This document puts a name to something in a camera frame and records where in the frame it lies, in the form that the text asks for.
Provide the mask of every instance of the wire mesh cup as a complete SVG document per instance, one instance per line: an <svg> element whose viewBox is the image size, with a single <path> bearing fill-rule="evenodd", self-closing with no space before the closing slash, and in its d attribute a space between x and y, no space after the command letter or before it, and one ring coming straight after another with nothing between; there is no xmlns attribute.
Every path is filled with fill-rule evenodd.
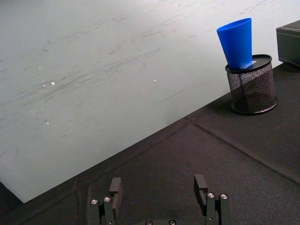
<svg viewBox="0 0 300 225"><path fill-rule="evenodd" d="M232 109L240 114L265 113L278 103L273 82L272 57L253 55L252 61L254 63L246 69L230 69L228 65L225 68Z"/></svg>

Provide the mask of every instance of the black table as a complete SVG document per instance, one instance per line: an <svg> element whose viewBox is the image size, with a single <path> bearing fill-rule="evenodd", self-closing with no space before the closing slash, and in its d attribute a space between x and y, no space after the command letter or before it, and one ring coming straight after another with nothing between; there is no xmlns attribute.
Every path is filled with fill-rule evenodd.
<svg viewBox="0 0 300 225"><path fill-rule="evenodd" d="M119 224L178 218L204 224L193 191L203 174L230 197L232 224L300 223L300 70L274 70L278 106L243 116L227 94L2 218L4 224L90 224L90 201L121 177Z"/></svg>

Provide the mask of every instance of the blue cone cup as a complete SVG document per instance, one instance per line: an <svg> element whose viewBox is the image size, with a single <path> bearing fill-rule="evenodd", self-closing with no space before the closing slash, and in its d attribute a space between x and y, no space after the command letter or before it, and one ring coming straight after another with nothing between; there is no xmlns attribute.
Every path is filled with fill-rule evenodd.
<svg viewBox="0 0 300 225"><path fill-rule="evenodd" d="M251 18L238 20L217 29L229 68L252 64Z"/></svg>

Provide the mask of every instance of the gray background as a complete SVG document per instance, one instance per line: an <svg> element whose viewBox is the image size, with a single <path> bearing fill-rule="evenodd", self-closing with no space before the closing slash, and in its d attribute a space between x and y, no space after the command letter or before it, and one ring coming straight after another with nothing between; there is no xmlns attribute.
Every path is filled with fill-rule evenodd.
<svg viewBox="0 0 300 225"><path fill-rule="evenodd" d="M253 18L253 53L299 0L0 2L0 181L23 202L229 91L216 29Z"/></svg>

